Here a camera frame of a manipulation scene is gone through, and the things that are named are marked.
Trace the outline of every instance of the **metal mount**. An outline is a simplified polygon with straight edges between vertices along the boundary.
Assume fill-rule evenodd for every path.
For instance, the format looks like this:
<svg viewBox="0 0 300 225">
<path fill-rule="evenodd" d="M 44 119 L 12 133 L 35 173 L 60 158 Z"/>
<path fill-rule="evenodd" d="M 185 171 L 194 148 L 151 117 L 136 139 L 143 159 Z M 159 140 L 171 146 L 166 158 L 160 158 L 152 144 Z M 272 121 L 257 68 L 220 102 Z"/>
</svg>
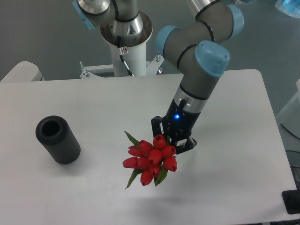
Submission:
<svg viewBox="0 0 300 225">
<path fill-rule="evenodd" d="M 155 75 L 160 75 L 163 74 L 163 69 L 160 67 L 161 64 L 164 62 L 164 57 L 161 55 L 157 55 L 153 61 L 147 61 L 147 76 L 155 76 Z M 89 66 L 85 67 L 83 65 L 83 62 L 80 61 L 80 67 L 81 67 L 81 74 L 80 78 L 81 79 L 87 79 L 87 78 L 102 78 L 102 77 L 107 77 L 105 74 L 108 73 L 113 73 L 113 65 L 101 65 L 101 66 Z"/>
</svg>

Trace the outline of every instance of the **black cylinder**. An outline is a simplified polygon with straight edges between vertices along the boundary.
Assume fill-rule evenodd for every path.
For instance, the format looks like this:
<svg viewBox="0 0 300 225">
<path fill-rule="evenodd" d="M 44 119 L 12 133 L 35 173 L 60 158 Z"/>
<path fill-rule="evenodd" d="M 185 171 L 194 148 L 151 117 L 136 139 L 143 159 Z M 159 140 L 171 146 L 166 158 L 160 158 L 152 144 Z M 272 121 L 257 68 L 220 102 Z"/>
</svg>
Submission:
<svg viewBox="0 0 300 225">
<path fill-rule="evenodd" d="M 37 125 L 36 136 L 60 164 L 72 163 L 80 154 L 78 141 L 68 123 L 59 116 L 48 116 L 42 119 Z"/>
</svg>

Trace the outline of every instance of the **black cable on floor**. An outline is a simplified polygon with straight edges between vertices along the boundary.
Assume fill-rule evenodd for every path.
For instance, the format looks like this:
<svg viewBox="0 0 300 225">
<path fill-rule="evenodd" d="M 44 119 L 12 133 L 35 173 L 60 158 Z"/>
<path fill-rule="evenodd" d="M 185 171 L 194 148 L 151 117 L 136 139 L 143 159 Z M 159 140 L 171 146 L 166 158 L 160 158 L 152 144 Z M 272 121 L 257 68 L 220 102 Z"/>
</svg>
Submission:
<svg viewBox="0 0 300 225">
<path fill-rule="evenodd" d="M 286 130 L 290 135 L 292 135 L 294 138 L 300 140 L 300 137 L 297 137 L 296 135 L 294 135 L 291 131 L 289 131 L 282 123 L 280 124 L 284 130 Z"/>
</svg>

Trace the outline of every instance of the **tulip flower head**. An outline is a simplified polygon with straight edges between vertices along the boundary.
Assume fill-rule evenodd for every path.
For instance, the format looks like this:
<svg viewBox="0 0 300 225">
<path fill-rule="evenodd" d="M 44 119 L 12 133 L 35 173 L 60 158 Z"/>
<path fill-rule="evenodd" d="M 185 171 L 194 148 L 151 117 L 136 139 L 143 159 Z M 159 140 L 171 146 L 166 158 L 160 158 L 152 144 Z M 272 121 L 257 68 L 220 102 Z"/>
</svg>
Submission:
<svg viewBox="0 0 300 225">
<path fill-rule="evenodd" d="M 177 170 L 177 161 L 174 157 L 176 149 L 169 145 L 169 137 L 166 139 L 163 135 L 157 135 L 152 145 L 148 141 L 138 141 L 129 133 L 125 133 L 133 144 L 128 150 L 133 157 L 125 159 L 123 166 L 134 169 L 126 188 L 139 174 L 141 174 L 140 181 L 143 186 L 149 185 L 153 180 L 157 186 L 167 177 L 168 171 Z"/>
</svg>

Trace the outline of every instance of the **white table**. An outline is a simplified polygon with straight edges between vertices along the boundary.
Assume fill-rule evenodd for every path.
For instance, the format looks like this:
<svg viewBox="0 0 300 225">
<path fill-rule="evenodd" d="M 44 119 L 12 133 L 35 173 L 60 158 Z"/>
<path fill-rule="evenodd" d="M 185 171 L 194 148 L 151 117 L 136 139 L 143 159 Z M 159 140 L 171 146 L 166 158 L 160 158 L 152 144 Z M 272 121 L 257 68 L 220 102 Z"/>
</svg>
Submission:
<svg viewBox="0 0 300 225">
<path fill-rule="evenodd" d="M 124 130 L 152 139 L 182 75 L 0 84 L 0 224 L 234 225 L 298 219 L 281 192 L 295 189 L 261 74 L 227 71 L 158 187 L 131 174 Z M 57 164 L 37 141 L 49 115 L 67 120 L 79 158 Z"/>
</svg>

